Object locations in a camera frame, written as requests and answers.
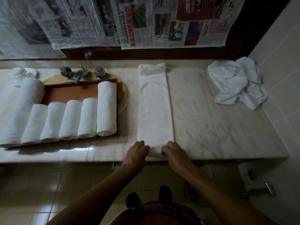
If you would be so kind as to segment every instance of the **round wooden tray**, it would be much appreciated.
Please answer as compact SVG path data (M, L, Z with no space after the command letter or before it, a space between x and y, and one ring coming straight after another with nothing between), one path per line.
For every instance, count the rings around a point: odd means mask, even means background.
M115 78L117 78L117 77L114 75L111 75L111 74L108 74L108 76L106 77L106 79L115 79ZM88 76L87 78L81 79L81 81L93 81L93 80L98 80L98 79L92 72L90 72L90 76ZM128 103L129 92L128 92L128 88L127 88L126 84L124 82L122 82L120 79L118 79L118 81L119 81L119 87L120 87L120 90L119 90L119 103L120 103L119 104L119 112L121 112ZM71 82L71 80L65 79L62 75L55 75L55 76L52 76L43 81L43 83L45 85L61 84L61 83L67 83L67 82Z

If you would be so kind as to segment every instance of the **hand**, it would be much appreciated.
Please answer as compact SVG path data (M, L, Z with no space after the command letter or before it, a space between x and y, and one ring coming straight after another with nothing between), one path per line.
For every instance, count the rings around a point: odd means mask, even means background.
M187 172L196 168L186 152L176 142L169 141L162 147L161 155L165 154L168 156L169 166L180 176L185 176Z
M128 167L132 172L138 174L144 167L146 156L149 154L149 145L145 146L143 140L135 142L135 144L128 150L123 167Z

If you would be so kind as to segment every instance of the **marble countertop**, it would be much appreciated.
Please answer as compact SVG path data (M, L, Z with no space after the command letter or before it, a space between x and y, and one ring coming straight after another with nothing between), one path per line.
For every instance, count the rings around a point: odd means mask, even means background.
M59 69L36 69L40 80L59 74ZM138 68L108 68L129 89L129 101L120 113L119 138L45 147L22 151L0 148L0 163L15 162L93 162L122 161L137 140L139 110ZM19 88L11 83L9 69L0 69L0 126L13 111ZM224 106L214 102L219 92L209 78L206 67L167 66L174 136L191 159L284 158L288 152L264 111L255 111L242 102Z

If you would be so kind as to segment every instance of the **foot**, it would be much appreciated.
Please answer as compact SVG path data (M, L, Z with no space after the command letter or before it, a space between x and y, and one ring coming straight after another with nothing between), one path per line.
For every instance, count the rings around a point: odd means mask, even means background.
M137 207L140 204L139 197L137 196L137 193L130 193L128 194L126 198L126 207L132 208Z
M162 204L169 204L172 202L172 192L166 185L160 187L158 201Z

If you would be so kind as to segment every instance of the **newspaper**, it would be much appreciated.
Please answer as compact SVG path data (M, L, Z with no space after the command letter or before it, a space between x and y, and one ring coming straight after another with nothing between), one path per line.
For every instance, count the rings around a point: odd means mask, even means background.
M1 0L0 59L65 58L53 50L24 0Z
M109 0L26 2L54 49L120 46Z
M245 0L110 0L122 49L221 47Z

